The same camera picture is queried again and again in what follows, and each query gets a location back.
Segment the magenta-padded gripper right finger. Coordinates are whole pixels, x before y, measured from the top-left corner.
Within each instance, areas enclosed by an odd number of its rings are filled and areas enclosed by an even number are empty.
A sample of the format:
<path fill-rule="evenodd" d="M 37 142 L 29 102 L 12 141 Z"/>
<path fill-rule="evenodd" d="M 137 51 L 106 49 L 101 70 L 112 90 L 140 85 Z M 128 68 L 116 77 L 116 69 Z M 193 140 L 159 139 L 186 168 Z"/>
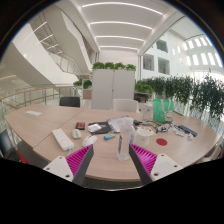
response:
<path fill-rule="evenodd" d="M 143 185 L 182 169 L 177 162 L 166 154 L 155 154 L 134 144 L 129 145 L 129 154 Z"/>

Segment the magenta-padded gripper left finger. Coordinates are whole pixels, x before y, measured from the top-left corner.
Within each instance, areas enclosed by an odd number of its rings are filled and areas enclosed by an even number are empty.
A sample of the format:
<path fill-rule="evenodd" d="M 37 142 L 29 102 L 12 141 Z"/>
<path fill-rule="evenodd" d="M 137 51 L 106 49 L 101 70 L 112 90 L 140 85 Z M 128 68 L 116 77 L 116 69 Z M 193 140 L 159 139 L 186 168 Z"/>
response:
<path fill-rule="evenodd" d="M 93 155 L 93 145 L 88 145 L 66 157 L 58 156 L 44 170 L 81 186 Z"/>

